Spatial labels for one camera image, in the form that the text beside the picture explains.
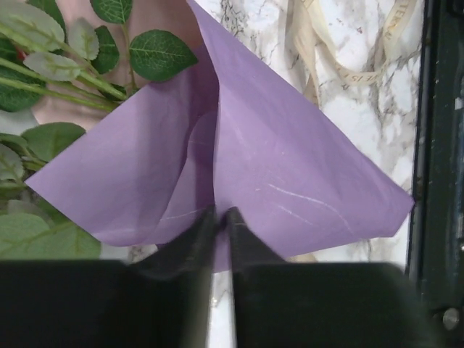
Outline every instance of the green leaf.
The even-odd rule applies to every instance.
[[[101,244],[69,222],[50,228],[39,216],[0,215],[0,259],[93,259]]]
[[[26,129],[37,125],[37,120],[30,109],[23,109],[19,112],[5,112],[0,110],[0,132],[19,135]]]
[[[115,83],[112,83],[111,86],[116,88],[119,92],[126,94],[125,88],[117,85]],[[112,101],[112,102],[120,102],[120,99],[116,98],[115,96],[105,92],[105,91],[99,91],[102,96],[104,96],[106,99]]]
[[[83,68],[71,58],[49,52],[36,52],[24,59],[24,65],[53,81],[73,81]]]
[[[69,219],[63,215],[57,208],[48,203],[45,199],[40,198],[36,202],[37,207],[41,209],[47,216],[51,218],[55,225],[66,223]]]
[[[14,199],[24,190],[24,186],[11,181],[0,181],[0,202],[8,199]]]
[[[26,3],[47,13],[47,15],[57,21],[63,32],[66,33],[65,20],[55,0],[27,0]]]
[[[0,58],[10,62],[18,61],[15,45],[7,38],[0,38]]]
[[[8,214],[18,214],[26,212],[28,214],[37,215],[47,222],[50,227],[54,226],[52,219],[34,203],[20,201],[19,199],[10,199],[7,205]]]
[[[129,46],[130,65],[147,80],[162,82],[198,62],[195,54],[177,36],[150,30],[136,36]]]
[[[21,158],[10,148],[0,144],[0,180],[18,180],[23,175]]]
[[[100,74],[106,74],[119,62],[119,50],[107,27],[102,25],[95,29],[95,33],[99,39],[100,50],[92,65]]]
[[[91,0],[92,8],[101,20],[124,24],[132,11],[132,0]]]
[[[21,136],[0,133],[0,144],[9,147],[20,156],[27,156],[28,142]]]
[[[41,9],[16,1],[8,1],[8,11],[0,12],[0,23],[9,30],[6,37],[33,51],[41,47],[47,51],[60,49],[65,42],[65,31],[52,16]]]
[[[85,18],[78,18],[71,25],[67,40],[71,48],[84,59],[94,60],[99,53],[99,38]]]
[[[37,158],[50,162],[85,133],[84,128],[74,123],[56,122],[38,125],[26,130],[21,136],[26,139],[29,149]]]
[[[18,80],[30,85],[45,86],[45,82],[23,75],[7,67],[0,67],[0,77]],[[7,112],[18,112],[29,109],[39,101],[42,95],[0,84],[0,109]]]

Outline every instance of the black metal edge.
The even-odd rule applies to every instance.
[[[457,155],[464,18],[454,0],[426,0],[418,102],[413,197],[406,273],[448,344],[463,340],[463,268],[458,250]]]
[[[420,58],[420,88],[418,94],[418,116],[416,121],[415,134],[415,156],[413,170],[413,198],[415,206],[410,218],[410,233],[407,251],[407,265],[405,272],[410,279],[417,283],[421,274],[421,262],[423,251],[423,220],[425,210],[423,206],[424,196],[426,194],[423,183],[427,182],[428,166],[426,158],[429,155],[430,131],[428,124],[430,122],[429,104],[429,86],[430,77],[434,74],[433,52],[431,50],[431,29],[436,26],[433,21],[432,12],[435,0],[426,0],[423,10],[423,29],[422,29],[422,49]]]
[[[130,266],[114,311],[105,315],[114,325],[106,327],[118,327],[121,317],[135,319],[121,327],[122,335],[113,335],[112,346],[124,342],[130,347],[128,339],[133,346],[141,342],[140,347],[206,346],[217,233],[215,208],[208,207],[181,235]]]
[[[237,207],[227,211],[225,224],[230,240],[231,266],[234,273],[240,273],[253,264],[286,263],[248,228]]]

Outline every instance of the white marble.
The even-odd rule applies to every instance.
[[[307,69],[289,38],[292,0],[197,0],[263,62],[301,91]],[[377,68],[383,49],[379,33],[394,0],[324,0],[321,5],[337,59],[357,71]],[[395,59],[381,82],[347,87],[324,61],[318,60],[320,108],[406,191],[412,186],[418,76],[421,60],[423,2],[419,1],[404,31]],[[397,235],[320,250],[319,261],[387,261],[403,268],[407,257],[407,219]],[[230,274],[213,278],[210,347],[232,347]]]

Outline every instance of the purple paper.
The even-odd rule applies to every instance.
[[[199,64],[150,84],[27,184],[115,246],[166,243],[237,206],[282,257],[393,236],[413,201],[194,1]],[[228,268],[218,238],[216,271]]]

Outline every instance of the cream ribbon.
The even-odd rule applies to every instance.
[[[304,89],[304,96],[319,107],[318,74],[315,63],[315,46],[321,42],[321,56],[337,71],[339,77],[349,86],[367,86],[375,83],[385,72],[406,25],[413,15],[417,0],[396,0],[382,29],[385,61],[375,71],[355,72],[336,60],[333,43],[319,0],[295,0],[293,15],[293,41],[297,51],[310,71],[310,78]]]

